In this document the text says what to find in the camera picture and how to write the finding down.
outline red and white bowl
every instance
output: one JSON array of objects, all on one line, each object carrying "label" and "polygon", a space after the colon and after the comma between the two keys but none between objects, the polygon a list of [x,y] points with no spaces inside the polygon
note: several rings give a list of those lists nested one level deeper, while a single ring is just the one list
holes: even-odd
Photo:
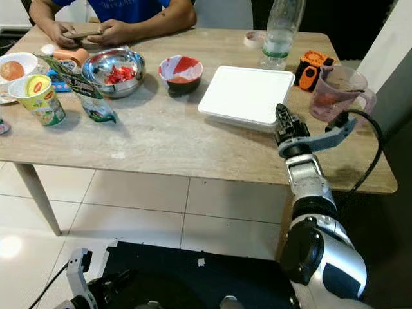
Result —
[{"label": "red and white bowl", "polygon": [[175,55],[162,61],[159,75],[170,95],[185,95],[200,84],[203,65],[198,59]]}]

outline black cable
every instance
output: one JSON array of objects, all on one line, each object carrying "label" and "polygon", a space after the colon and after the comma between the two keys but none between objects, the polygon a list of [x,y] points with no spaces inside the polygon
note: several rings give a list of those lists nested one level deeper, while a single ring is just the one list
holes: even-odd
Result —
[{"label": "black cable", "polygon": [[44,288],[44,290],[40,293],[40,295],[38,296],[38,298],[34,301],[34,303],[28,308],[28,309],[33,309],[34,306],[40,301],[41,297],[44,295],[44,293],[46,293],[46,291],[49,289],[49,287],[51,287],[51,285],[53,284],[53,282],[57,279],[57,277],[60,276],[60,274],[63,272],[63,270],[67,269],[68,263],[64,264],[62,269],[60,269],[57,274],[54,275],[54,277],[50,280],[50,282],[46,285],[46,287]]},{"label": "black cable", "polygon": [[364,111],[360,111],[358,109],[349,109],[347,110],[348,113],[351,114],[358,114],[365,118],[372,126],[375,131],[377,140],[378,140],[378,149],[376,152],[376,155],[371,163],[371,165],[368,167],[366,172],[363,174],[363,176],[358,180],[358,182],[353,186],[353,188],[345,194],[344,198],[340,202],[340,210],[343,210],[343,207],[346,205],[348,200],[352,197],[353,193],[362,185],[362,183],[365,181],[365,179],[369,176],[369,174],[372,172],[372,170],[375,168],[376,164],[379,161],[379,158],[383,152],[384,148],[384,137],[382,134],[382,130],[380,129],[379,124],[377,123],[376,120],[374,120],[369,114],[365,113]]}]

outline blue shirt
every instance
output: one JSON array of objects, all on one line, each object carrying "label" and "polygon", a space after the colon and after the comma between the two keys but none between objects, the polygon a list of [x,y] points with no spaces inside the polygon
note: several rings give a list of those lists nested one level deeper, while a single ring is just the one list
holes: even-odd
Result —
[{"label": "blue shirt", "polygon": [[[75,0],[53,0],[56,5],[66,6]],[[101,22],[117,19],[126,23],[138,23],[152,18],[169,6],[170,0],[89,0]]]}]

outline white bowl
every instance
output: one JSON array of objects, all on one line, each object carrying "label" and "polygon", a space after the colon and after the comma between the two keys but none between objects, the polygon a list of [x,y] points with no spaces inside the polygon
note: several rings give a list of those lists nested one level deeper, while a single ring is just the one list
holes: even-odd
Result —
[{"label": "white bowl", "polygon": [[[9,53],[0,57],[0,67],[7,61],[17,61],[23,66],[24,76],[37,73],[37,57],[32,53]],[[6,93],[9,85],[15,80],[6,80],[0,76],[0,93]]]}]

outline yellow cup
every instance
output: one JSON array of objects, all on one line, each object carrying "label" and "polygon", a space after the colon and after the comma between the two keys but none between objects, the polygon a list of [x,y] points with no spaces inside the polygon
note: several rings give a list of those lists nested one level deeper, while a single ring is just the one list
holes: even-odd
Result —
[{"label": "yellow cup", "polygon": [[8,95],[17,99],[42,125],[52,126],[66,116],[49,76],[36,74],[16,80]]}]

